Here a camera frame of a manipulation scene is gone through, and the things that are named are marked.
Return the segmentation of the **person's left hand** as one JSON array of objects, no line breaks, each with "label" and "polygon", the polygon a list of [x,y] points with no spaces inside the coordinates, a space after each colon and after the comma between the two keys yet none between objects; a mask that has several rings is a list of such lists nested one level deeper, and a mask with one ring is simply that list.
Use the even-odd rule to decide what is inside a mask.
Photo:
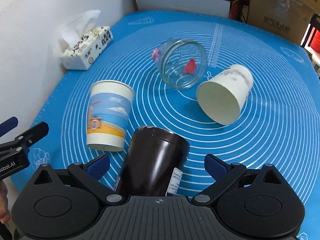
[{"label": "person's left hand", "polygon": [[4,181],[0,183],[0,221],[2,224],[10,220],[10,212],[8,209],[8,189]]}]

